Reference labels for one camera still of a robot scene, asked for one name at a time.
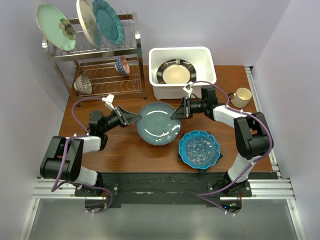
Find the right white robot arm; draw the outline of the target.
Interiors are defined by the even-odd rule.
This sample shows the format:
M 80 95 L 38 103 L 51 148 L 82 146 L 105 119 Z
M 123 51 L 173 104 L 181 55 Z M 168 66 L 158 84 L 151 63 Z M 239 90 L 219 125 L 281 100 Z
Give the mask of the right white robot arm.
M 172 120 L 190 119 L 193 114 L 203 113 L 212 121 L 223 123 L 234 129 L 237 156 L 232 167 L 217 183 L 213 192 L 200 193 L 198 198 L 224 192 L 233 197 L 240 190 L 249 173 L 258 161 L 269 155 L 274 146 L 265 116 L 261 112 L 245 112 L 218 102 L 216 90 L 219 87 L 207 83 L 201 87 L 201 98 L 192 99 L 192 83 L 187 83 L 183 90 L 188 94 L 182 98 L 177 110 L 170 116 Z

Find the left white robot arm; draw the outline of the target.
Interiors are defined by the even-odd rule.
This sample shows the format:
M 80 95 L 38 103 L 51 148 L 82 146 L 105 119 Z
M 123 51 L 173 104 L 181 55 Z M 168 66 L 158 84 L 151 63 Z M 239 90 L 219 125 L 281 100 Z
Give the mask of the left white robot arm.
M 125 128 L 141 118 L 141 115 L 128 112 L 120 106 L 115 107 L 109 115 L 104 115 L 100 110 L 92 111 L 85 135 L 52 137 L 40 165 L 40 176 L 55 180 L 52 192 L 70 183 L 85 188 L 92 196 L 99 196 L 105 190 L 104 184 L 97 171 L 82 166 L 83 154 L 102 151 L 108 141 L 106 132 L 117 126 Z

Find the dark blue glazed plate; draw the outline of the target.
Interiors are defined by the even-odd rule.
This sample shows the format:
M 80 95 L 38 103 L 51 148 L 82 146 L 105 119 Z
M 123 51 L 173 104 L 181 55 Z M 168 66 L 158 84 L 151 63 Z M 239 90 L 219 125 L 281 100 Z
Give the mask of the dark blue glazed plate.
M 175 108 L 163 101 L 146 104 L 139 112 L 141 118 L 136 122 L 139 136 L 154 146 L 171 143 L 181 130 L 181 121 L 171 119 Z

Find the black striped plate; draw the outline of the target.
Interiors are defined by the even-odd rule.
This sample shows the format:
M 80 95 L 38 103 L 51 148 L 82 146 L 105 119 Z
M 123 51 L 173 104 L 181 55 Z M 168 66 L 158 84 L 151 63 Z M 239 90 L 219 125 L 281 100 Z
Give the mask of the black striped plate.
M 183 59 L 172 59 L 164 62 L 156 71 L 159 84 L 187 84 L 196 82 L 195 67 Z

